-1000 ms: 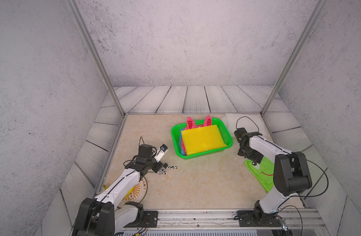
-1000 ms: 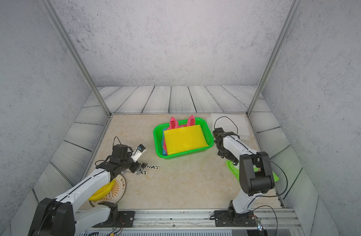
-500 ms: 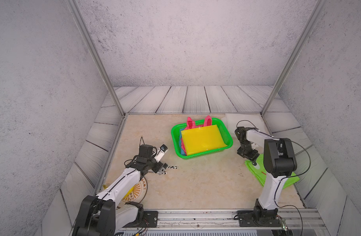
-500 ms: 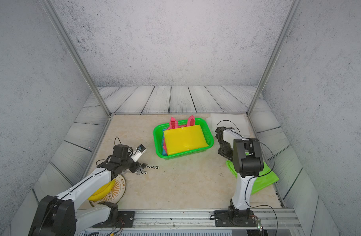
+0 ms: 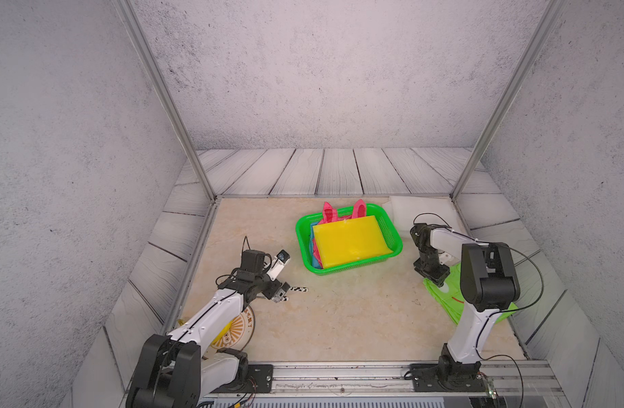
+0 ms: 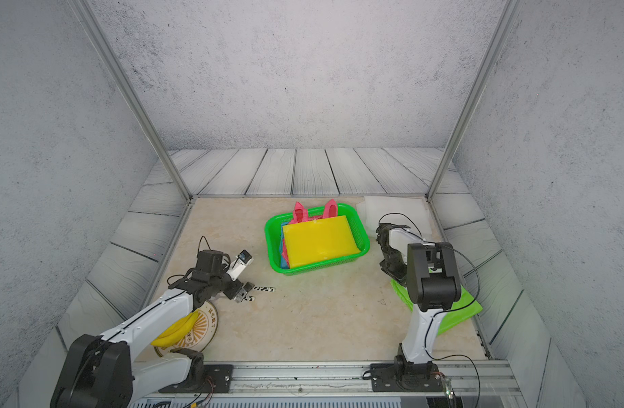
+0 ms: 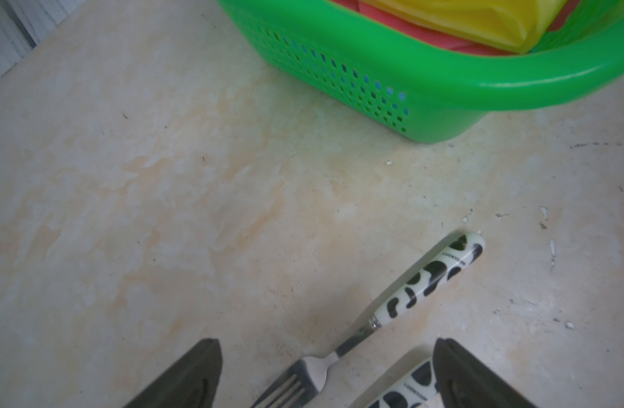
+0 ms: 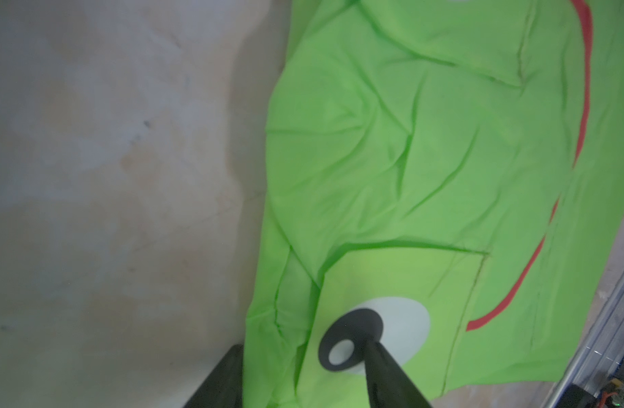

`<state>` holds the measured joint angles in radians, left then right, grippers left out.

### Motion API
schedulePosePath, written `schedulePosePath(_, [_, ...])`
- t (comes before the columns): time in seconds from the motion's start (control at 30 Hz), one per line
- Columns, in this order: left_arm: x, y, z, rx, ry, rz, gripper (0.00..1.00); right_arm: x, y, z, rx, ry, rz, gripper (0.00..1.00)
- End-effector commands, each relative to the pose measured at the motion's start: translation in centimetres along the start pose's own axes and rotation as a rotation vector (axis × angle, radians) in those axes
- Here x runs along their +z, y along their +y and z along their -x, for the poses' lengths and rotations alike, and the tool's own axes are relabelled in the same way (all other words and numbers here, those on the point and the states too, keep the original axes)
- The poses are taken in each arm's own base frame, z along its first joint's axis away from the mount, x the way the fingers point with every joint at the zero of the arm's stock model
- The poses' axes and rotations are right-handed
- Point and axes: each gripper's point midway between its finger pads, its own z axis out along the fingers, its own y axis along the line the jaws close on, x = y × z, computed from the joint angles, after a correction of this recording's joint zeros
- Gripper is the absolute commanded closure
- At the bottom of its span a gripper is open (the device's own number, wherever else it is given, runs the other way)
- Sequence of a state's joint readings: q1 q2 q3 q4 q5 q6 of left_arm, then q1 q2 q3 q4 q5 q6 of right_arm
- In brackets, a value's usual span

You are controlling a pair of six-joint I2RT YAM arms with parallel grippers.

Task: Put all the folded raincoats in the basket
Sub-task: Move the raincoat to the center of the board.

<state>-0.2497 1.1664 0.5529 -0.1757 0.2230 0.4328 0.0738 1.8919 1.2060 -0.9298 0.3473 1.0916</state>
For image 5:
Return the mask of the blue raincoat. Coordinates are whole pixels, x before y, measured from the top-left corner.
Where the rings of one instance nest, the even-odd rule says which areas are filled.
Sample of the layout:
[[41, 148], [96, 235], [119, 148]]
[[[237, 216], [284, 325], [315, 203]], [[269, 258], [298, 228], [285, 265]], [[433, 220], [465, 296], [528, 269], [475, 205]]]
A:
[[318, 248], [317, 248], [317, 245], [316, 245], [315, 232], [314, 232], [314, 227], [317, 224], [318, 224], [318, 222], [310, 224], [309, 251], [310, 251], [311, 257], [312, 257], [312, 265], [313, 265], [313, 267], [315, 269], [317, 269], [317, 270], [322, 270], [323, 266], [322, 266], [322, 263], [320, 262], [320, 256], [319, 256]]

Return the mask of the green plastic basket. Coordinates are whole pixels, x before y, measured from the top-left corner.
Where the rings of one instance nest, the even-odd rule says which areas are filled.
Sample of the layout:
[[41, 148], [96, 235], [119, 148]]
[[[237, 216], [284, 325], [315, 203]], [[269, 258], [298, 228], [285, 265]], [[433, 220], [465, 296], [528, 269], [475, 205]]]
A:
[[[392, 252], [389, 255], [384, 255], [381, 257], [377, 257], [377, 258], [358, 261], [358, 262], [354, 262], [351, 264], [349, 263], [347, 265], [340, 266], [340, 267], [335, 267], [335, 268], [330, 268], [330, 269], [323, 268], [322, 270], [315, 269], [312, 265], [312, 257], [309, 251], [310, 224], [319, 222], [321, 220], [322, 212], [323, 212], [322, 211], [322, 212], [319, 212], [318, 214], [311, 214], [311, 215], [304, 216], [301, 219], [299, 219], [296, 224], [296, 233], [298, 237], [298, 244], [300, 246], [303, 264], [309, 271], [315, 273], [316, 275], [329, 275], [329, 274], [337, 273], [337, 272], [344, 271], [344, 270], [350, 270], [350, 269], [358, 268], [361, 266], [371, 265], [373, 263], [375, 264], [375, 263], [383, 262], [385, 260], [388, 260], [390, 258], [393, 258], [399, 255], [402, 252], [403, 242], [400, 238], [399, 233], [396, 231], [395, 227], [393, 226], [393, 222], [391, 221], [390, 217], [385, 212], [385, 210], [382, 207], [376, 204], [372, 204], [372, 203], [366, 203], [366, 206], [367, 206], [366, 216], [374, 216], [376, 218], [382, 230], [384, 239], [386, 243], [388, 244], [389, 248], [392, 250]], [[345, 216], [345, 215], [350, 215], [352, 213], [352, 209], [353, 209], [353, 206], [337, 208], [337, 212], [339, 216]]]

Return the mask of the green frog raincoat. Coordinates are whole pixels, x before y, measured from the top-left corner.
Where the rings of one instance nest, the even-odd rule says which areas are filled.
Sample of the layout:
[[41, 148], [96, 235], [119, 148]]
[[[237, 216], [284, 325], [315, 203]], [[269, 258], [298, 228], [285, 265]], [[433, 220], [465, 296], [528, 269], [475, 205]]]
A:
[[461, 319], [465, 305], [465, 299], [461, 293], [460, 279], [461, 265], [458, 263], [451, 266], [450, 273], [441, 287], [435, 285], [428, 278], [423, 280], [424, 287], [426, 287], [430, 295], [439, 303], [456, 325]]

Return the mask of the white raincoat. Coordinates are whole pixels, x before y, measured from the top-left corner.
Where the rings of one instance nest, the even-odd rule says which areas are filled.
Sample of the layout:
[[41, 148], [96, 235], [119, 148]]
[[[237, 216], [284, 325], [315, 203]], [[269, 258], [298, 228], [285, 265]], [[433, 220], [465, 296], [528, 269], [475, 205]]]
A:
[[468, 233], [449, 198], [389, 197], [383, 208], [402, 238], [410, 238], [415, 223], [445, 224], [460, 233]]

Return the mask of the yellow raincoat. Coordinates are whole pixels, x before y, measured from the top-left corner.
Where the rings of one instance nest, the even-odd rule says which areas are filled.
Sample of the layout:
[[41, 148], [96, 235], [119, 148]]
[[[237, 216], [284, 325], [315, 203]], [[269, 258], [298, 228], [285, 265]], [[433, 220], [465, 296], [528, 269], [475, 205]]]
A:
[[313, 232], [320, 264], [324, 269], [392, 252], [374, 216], [317, 224]]

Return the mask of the pink bunny raincoat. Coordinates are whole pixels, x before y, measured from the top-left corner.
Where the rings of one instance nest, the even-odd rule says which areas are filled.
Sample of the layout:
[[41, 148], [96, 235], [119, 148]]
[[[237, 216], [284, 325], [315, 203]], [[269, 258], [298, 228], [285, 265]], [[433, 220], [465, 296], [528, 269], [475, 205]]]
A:
[[339, 216], [337, 209], [335, 207], [332, 207], [329, 202], [325, 202], [322, 212], [322, 218], [318, 222], [318, 224], [330, 224], [337, 221], [363, 218], [366, 217], [366, 210], [366, 203], [363, 200], [359, 199], [353, 206], [352, 213], [350, 215]]

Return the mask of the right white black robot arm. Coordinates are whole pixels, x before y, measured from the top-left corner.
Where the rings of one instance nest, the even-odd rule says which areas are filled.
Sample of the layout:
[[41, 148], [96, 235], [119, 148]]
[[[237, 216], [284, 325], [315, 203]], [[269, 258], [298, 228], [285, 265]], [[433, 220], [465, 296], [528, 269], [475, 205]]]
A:
[[463, 235], [447, 225], [418, 223], [410, 236], [419, 252], [415, 271], [424, 284], [462, 305], [457, 328], [444, 346], [443, 363], [475, 369], [501, 314], [520, 295], [511, 248]]

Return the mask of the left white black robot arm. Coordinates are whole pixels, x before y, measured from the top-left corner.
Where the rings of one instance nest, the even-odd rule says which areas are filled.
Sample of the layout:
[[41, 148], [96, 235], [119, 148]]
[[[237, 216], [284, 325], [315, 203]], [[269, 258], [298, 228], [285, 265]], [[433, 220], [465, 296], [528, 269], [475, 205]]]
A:
[[225, 275], [211, 300], [181, 327], [147, 339], [128, 391], [128, 407], [203, 407], [208, 394], [241, 394], [237, 406], [271, 390], [272, 365], [252, 365], [247, 354], [220, 348], [204, 352], [224, 328], [248, 309], [258, 296], [275, 303], [290, 286], [279, 274], [290, 260], [282, 250], [271, 256], [245, 250], [240, 266]]

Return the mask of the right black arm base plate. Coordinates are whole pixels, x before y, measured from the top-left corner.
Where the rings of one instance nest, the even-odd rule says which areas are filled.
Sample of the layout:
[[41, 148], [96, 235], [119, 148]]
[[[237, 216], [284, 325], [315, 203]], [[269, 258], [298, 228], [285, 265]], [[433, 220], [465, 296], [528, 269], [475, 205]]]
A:
[[411, 364], [403, 379], [412, 381], [415, 392], [485, 392], [480, 367], [478, 358], [470, 362], [456, 360], [445, 343], [437, 363]]

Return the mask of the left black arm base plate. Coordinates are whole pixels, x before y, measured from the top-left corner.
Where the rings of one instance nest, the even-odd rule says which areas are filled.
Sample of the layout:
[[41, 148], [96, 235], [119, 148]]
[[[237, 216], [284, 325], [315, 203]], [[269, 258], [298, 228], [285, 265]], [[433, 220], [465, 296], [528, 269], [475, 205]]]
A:
[[246, 352], [232, 348], [218, 350], [214, 357], [223, 358], [221, 376], [224, 382], [213, 389], [213, 394], [271, 392], [274, 377], [272, 364], [252, 363]]

